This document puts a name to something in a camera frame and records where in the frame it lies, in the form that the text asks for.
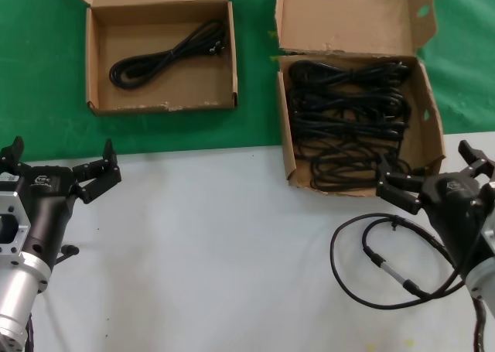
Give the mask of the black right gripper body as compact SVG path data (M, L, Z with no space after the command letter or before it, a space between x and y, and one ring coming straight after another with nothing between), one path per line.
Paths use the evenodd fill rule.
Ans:
M465 173L443 173L425 179L418 193L429 222L460 275L493 257L480 230L494 211L494 184Z

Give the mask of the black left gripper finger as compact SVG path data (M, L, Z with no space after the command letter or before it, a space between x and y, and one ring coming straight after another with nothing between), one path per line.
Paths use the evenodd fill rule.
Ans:
M77 181L76 195L89 204L121 182L117 154L110 139L105 142L99 160L72 168Z
M13 143L1 149L1 173L17 174L20 168L20 159L24 151L24 141L16 136Z

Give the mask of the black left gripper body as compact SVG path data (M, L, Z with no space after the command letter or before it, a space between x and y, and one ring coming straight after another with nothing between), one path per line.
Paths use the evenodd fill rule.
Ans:
M1 253L27 253L55 265L77 199L72 170L34 166L1 175Z

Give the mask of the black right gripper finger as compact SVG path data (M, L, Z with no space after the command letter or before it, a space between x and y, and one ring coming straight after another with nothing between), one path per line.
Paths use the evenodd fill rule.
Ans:
M377 163L376 176L378 197L409 214L416 215L420 211L422 202L412 193L421 192L425 177L393 172L384 155Z
M462 140L458 146L458 152L467 166L461 173L475 179L479 175L485 175L490 182L494 181L494 161L489 159L479 149L474 149L466 140Z

